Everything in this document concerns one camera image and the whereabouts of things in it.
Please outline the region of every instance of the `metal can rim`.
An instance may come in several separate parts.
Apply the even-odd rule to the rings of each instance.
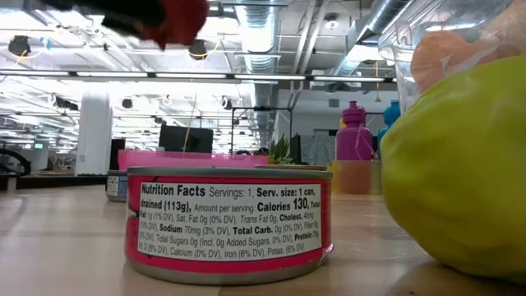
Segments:
[[[230,169],[230,168],[156,168],[131,167],[129,176],[159,177],[221,177],[221,178],[296,178],[332,179],[331,172],[292,170],[292,169]]]

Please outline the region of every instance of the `green fruit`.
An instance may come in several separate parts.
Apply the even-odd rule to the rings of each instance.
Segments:
[[[526,58],[431,87],[381,142],[385,203],[431,256],[526,284]]]

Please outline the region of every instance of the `pink water bottle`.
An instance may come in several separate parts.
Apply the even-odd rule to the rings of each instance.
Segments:
[[[365,109],[351,101],[343,112],[345,128],[336,134],[337,160],[372,160],[372,134],[365,128]]]

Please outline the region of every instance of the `tin can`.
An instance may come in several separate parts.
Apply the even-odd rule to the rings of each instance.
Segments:
[[[106,180],[106,196],[109,201],[126,202],[128,186],[127,172],[109,171]]]
[[[315,270],[332,251],[332,173],[130,168],[125,253],[185,284],[262,284]]]

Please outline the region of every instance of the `desk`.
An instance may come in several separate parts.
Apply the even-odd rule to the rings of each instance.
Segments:
[[[319,270],[275,284],[180,285],[125,264],[125,206],[104,186],[0,196],[0,294],[10,296],[526,295],[526,288],[435,263],[390,218],[381,197],[333,197],[335,251]]]

